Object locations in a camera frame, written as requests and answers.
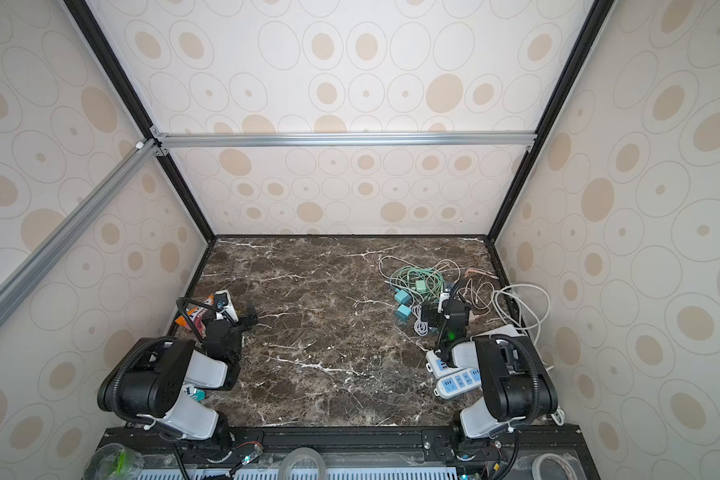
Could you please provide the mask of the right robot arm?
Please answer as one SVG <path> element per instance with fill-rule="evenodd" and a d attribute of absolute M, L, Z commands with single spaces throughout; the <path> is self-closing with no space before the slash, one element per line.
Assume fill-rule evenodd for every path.
<path fill-rule="evenodd" d="M 543 416 L 563 419 L 556 389 L 532 340 L 512 325 L 470 336 L 470 313 L 461 297 L 443 294 L 437 307 L 436 348 L 426 353 L 436 397 L 482 393 L 456 415 L 457 437 L 494 438 Z"/>

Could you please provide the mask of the teal charger plug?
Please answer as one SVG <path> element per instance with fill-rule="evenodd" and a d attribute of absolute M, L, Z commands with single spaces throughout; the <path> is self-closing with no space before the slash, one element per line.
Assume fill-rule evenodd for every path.
<path fill-rule="evenodd" d="M 412 302 L 412 296 L 404 290 L 397 290 L 394 299 L 400 305 L 410 305 Z"/>

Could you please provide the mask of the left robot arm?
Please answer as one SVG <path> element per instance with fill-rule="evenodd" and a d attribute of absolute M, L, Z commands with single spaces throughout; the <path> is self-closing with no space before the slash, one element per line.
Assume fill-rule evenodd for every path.
<path fill-rule="evenodd" d="M 202 405 L 191 391 L 233 388 L 241 371 L 244 333 L 258 324 L 257 311 L 248 304 L 239 314 L 226 290 L 204 302 L 180 297 L 176 306 L 194 337 L 137 341 L 102 381 L 98 407 L 173 441 L 229 448 L 233 436 L 226 416 Z"/>

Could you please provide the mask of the white blue power strip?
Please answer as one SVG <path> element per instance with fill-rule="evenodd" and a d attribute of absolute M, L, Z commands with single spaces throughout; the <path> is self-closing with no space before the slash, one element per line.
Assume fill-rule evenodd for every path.
<path fill-rule="evenodd" d="M 480 387 L 480 372 L 477 369 L 462 369 L 438 379 L 434 393 L 441 399 L 453 399 Z"/>

